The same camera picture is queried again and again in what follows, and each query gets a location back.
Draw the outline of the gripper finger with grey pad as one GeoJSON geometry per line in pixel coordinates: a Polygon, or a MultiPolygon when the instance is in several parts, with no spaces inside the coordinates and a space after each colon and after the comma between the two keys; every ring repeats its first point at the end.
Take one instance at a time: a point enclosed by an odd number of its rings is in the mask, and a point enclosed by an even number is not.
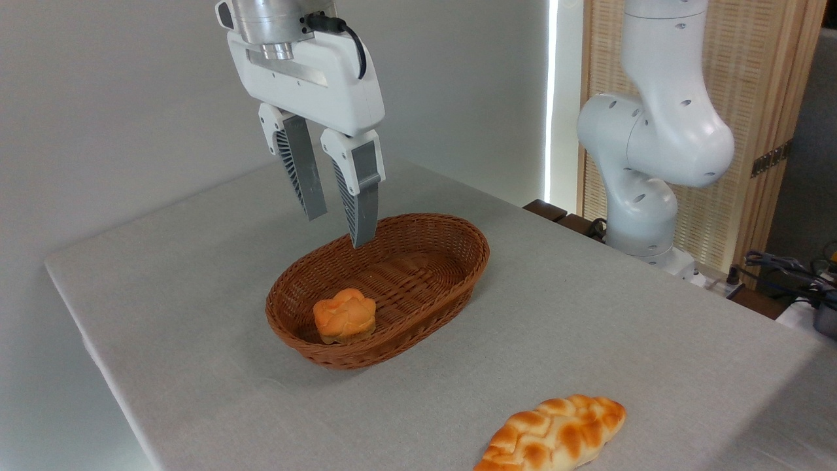
{"type": "Polygon", "coordinates": [[[326,129],[320,142],[332,159],[348,233],[358,249],[374,238],[379,220],[379,184],[386,179],[379,134],[370,130],[348,137],[326,129]]]}
{"type": "Polygon", "coordinates": [[[306,119],[268,103],[259,107],[268,149],[281,159],[308,220],[325,215],[326,200],[306,119]]]}

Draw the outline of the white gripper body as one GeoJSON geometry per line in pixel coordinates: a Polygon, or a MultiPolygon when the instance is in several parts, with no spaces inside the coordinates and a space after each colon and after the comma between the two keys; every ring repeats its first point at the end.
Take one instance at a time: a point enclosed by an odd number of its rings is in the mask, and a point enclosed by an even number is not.
{"type": "Polygon", "coordinates": [[[366,56],[360,79],[351,37],[315,33],[292,45],[291,60],[267,60],[233,31],[228,31],[227,40],[240,80],[253,98],[348,136],[373,130],[383,121],[373,60],[366,56]]]}

